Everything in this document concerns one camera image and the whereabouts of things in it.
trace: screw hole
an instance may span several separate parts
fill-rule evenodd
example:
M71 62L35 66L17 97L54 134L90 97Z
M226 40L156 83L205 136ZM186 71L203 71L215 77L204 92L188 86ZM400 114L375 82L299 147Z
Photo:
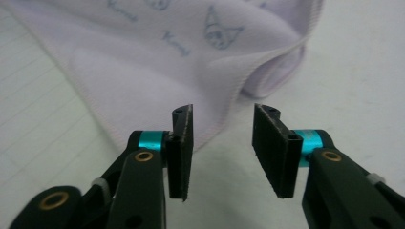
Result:
M125 221L127 228L138 228L142 225L143 220L140 216L131 216Z
M43 198L39 203L39 209L48 211L63 205L69 198L67 192L56 192Z
M148 160L151 160L153 158L153 154L149 152L141 152L137 155L135 155L135 160L139 162L145 162Z
M326 152L322 153L322 156L328 160L335 161L335 162L339 162L342 160L342 157L339 154L334 153L334 152L326 151Z
M370 221L374 226L381 229L390 229L390 223L381 217L370 217Z

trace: white table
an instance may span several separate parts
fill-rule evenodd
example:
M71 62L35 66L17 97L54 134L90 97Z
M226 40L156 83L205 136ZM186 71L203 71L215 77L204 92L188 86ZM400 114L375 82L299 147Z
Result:
M290 129L326 130L338 149L405 196L404 11L401 0L328 1L298 74L265 99L241 95L224 130L195 154L189 200L167 200L168 228L308 228L301 208L308 169L299 171L294 198L275 196L250 144L255 102L279 109ZM23 52L8 41L17 35L15 47ZM0 81L0 117L9 115L0 126L6 136L0 140L0 227L6 228L46 188L73 185L85 192L119 151L64 75L2 9L0 57L2 77L48 71L56 80L53 91L40 82ZM45 62L48 69L18 71L24 63ZM53 109L38 99L13 114L24 104L8 101L29 98L30 90L67 105ZM46 122L32 124L44 115ZM30 158L28 151L40 156Z

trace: black plastic part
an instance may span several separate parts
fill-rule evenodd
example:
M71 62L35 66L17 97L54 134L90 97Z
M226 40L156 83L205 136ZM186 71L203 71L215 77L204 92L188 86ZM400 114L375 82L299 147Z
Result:
M292 198L303 138L280 121L280 112L255 104L252 145L279 198Z
M34 197L11 229L78 228L84 216L80 191L71 186L50 188Z
M173 133L166 141L170 198L187 199L193 156L193 105L173 111Z
M404 219L359 166L336 149L312 154L303 209L310 229L405 228Z
M150 159L137 160L137 156ZM126 158L107 228L165 228L161 168L161 156L156 151L140 149Z

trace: towel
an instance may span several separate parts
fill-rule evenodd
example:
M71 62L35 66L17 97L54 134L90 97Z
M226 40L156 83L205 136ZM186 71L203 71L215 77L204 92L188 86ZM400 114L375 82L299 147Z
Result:
M264 97L303 60L322 0L0 0L70 78L120 150L194 104L195 149L241 92Z

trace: white towel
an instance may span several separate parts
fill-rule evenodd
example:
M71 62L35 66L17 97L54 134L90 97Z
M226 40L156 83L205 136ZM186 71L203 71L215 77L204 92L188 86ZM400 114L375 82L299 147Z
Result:
M241 91L263 97L292 75L322 0L0 0L70 77L116 145L171 130L194 104L195 148Z

